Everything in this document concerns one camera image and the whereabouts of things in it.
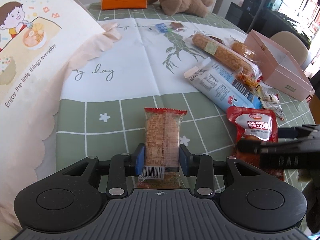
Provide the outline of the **round bun in wrapper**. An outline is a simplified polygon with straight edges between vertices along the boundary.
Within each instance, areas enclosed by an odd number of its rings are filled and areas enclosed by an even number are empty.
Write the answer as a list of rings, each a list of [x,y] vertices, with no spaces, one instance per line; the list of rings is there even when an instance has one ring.
[[[242,57],[248,59],[249,61],[258,62],[258,57],[255,51],[253,51],[248,46],[244,45],[242,42],[234,39],[233,37],[228,39],[229,46],[231,50],[238,53]]]

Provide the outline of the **red white snack pouch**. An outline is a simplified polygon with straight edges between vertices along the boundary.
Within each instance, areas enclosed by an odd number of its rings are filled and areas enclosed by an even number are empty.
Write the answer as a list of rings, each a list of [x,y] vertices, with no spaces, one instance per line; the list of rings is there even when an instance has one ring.
[[[269,109],[253,109],[231,106],[227,109],[227,119],[236,126],[236,142],[241,139],[258,142],[278,142],[276,115]],[[260,156],[256,153],[234,149],[234,156],[255,167],[261,168]],[[262,169],[284,181],[284,171]]]

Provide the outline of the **white red snack packet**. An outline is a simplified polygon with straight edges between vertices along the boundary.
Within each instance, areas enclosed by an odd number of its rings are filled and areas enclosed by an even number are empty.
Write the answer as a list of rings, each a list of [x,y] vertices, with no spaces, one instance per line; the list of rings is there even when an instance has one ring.
[[[284,120],[284,113],[277,94],[272,93],[269,89],[263,89],[260,102],[264,109],[272,110],[275,115]]]

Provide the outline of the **green checked tablecloth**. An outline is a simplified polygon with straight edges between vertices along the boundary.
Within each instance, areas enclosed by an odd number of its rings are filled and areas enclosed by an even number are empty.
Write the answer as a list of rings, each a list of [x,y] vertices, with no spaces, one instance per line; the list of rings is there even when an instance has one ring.
[[[244,41],[246,34],[216,14],[205,18],[164,15],[146,9],[103,11],[88,5],[101,23],[115,23],[121,40],[114,47],[71,72],[62,89],[56,126],[45,140],[46,153],[36,169],[39,179],[87,156],[109,160],[131,153],[145,140],[146,107],[186,110],[180,143],[191,153],[225,160],[232,154],[236,129],[223,110],[196,90],[184,73],[207,55],[185,39],[194,33],[227,41]],[[180,22],[185,31],[159,34],[148,29],[158,23]]]

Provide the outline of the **beige chair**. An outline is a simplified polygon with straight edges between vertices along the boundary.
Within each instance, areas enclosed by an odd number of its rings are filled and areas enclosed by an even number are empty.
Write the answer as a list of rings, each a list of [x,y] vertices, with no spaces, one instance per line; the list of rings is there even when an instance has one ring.
[[[280,31],[270,39],[290,52],[300,66],[306,61],[308,57],[307,47],[295,34],[289,31]]]

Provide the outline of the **black cabinet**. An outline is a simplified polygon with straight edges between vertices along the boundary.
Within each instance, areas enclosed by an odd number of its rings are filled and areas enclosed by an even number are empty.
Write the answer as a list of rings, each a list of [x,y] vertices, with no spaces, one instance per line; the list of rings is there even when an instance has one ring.
[[[295,34],[306,46],[310,48],[311,40],[302,30],[298,30],[299,23],[285,14],[273,11],[272,0],[244,0],[242,5],[231,3],[225,19],[248,33],[252,29],[271,38],[276,33],[288,31]]]

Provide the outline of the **long corn stick bag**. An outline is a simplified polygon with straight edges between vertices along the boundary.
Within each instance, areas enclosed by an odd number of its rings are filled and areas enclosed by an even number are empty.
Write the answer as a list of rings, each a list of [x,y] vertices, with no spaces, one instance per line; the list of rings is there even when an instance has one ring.
[[[262,75],[255,63],[203,33],[195,33],[186,38],[185,41],[206,52],[234,72],[241,71],[254,79],[258,79]]]

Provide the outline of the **cartoon print paper bag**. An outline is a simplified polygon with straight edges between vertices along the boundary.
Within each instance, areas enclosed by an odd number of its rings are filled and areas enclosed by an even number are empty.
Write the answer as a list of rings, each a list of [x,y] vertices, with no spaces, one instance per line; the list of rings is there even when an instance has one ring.
[[[17,194],[38,180],[64,81],[121,38],[78,0],[1,0],[1,236],[21,229]]]

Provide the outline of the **blue lollipop packet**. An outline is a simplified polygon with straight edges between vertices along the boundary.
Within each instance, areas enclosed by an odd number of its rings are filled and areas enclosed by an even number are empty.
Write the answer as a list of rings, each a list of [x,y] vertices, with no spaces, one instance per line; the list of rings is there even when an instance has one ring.
[[[156,32],[159,34],[166,34],[166,33],[170,33],[170,32],[174,31],[172,26],[170,26],[166,23],[158,23],[155,25],[151,25],[151,26],[148,26],[148,29],[150,31],[153,31],[153,32]]]

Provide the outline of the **small orange candy packet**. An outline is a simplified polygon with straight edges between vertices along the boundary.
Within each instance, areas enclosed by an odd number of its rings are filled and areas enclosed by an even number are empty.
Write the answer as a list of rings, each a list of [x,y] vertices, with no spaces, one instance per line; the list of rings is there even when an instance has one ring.
[[[252,93],[261,94],[263,89],[258,81],[242,73],[236,75],[236,79],[246,86]]]

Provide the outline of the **brown chocolate lollipop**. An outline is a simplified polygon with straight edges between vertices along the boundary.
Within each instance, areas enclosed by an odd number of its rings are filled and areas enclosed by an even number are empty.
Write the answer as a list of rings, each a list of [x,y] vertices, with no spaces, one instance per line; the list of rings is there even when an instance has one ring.
[[[172,31],[185,31],[185,26],[180,22],[171,22],[169,27]]]

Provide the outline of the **pink cardboard box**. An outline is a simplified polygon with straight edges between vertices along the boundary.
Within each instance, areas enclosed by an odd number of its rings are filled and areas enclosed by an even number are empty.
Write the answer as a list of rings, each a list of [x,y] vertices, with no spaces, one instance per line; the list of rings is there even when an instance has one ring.
[[[303,101],[314,92],[294,57],[276,42],[252,30],[244,45],[255,52],[265,84],[299,101]]]

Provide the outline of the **orange cracker packet red ends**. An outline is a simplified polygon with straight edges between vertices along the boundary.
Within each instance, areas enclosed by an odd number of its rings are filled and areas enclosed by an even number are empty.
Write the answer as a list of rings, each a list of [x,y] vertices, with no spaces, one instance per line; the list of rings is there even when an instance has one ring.
[[[139,189],[182,189],[180,126],[186,110],[146,107],[145,157]]]

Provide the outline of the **blue white biscuit bag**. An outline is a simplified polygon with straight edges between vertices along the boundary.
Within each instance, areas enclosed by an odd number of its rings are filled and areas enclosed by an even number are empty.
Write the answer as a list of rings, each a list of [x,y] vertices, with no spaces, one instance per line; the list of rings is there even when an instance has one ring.
[[[232,70],[210,57],[186,71],[184,77],[223,111],[231,106],[262,108],[258,97],[236,79]]]

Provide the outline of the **brown teddy bear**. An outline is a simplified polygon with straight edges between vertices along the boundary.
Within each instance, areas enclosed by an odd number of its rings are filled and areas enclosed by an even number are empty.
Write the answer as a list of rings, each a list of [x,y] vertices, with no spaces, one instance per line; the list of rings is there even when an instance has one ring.
[[[147,4],[159,2],[161,9],[168,16],[187,13],[198,17],[206,17],[214,0],[147,0]]]

